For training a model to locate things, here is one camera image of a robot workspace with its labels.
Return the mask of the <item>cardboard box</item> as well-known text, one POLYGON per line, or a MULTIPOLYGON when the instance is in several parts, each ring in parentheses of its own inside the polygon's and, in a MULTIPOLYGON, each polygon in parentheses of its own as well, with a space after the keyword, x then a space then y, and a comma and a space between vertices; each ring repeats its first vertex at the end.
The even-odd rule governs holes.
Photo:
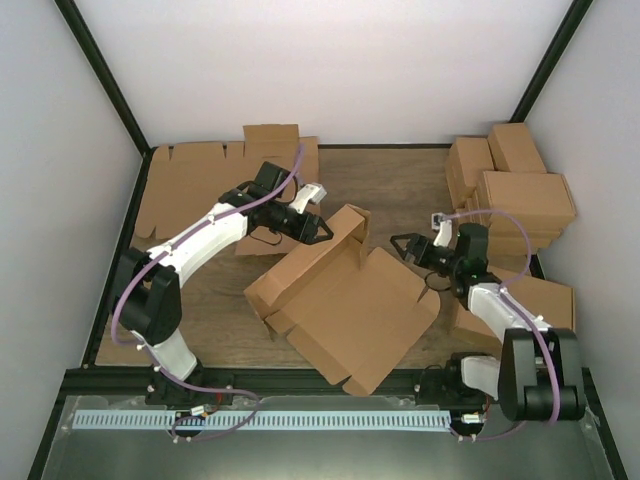
POLYGON ((331 385, 369 396, 435 322, 435 292, 382 248, 369 211, 346 204, 329 241, 300 244, 245 290, 256 316, 331 385))

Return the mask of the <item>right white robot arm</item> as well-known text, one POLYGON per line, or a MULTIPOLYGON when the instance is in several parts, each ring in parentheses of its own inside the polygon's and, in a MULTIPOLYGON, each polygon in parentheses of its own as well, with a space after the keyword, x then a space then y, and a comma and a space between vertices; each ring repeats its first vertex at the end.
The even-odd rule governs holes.
POLYGON ((458 403, 479 390, 496 399, 513 422, 578 421, 586 396, 576 334, 556 328, 527 310, 505 281, 489 269, 487 227, 437 223, 430 239, 418 233, 393 235, 400 258, 448 280, 452 295, 501 343, 501 355, 463 357, 444 378, 447 396, 458 403))

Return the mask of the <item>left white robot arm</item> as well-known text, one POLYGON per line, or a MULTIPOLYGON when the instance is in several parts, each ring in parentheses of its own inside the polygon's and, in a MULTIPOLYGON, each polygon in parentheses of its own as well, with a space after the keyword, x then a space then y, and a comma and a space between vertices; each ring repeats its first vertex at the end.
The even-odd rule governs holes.
POLYGON ((305 245, 332 239, 322 217, 307 209, 325 195, 319 183, 299 184, 296 170, 264 162, 254 179, 223 193, 177 236, 146 251, 127 250, 112 291, 113 341, 120 340, 118 328, 127 330, 181 403, 218 394, 205 385, 202 363, 180 332, 183 287, 209 260, 260 227, 305 245))

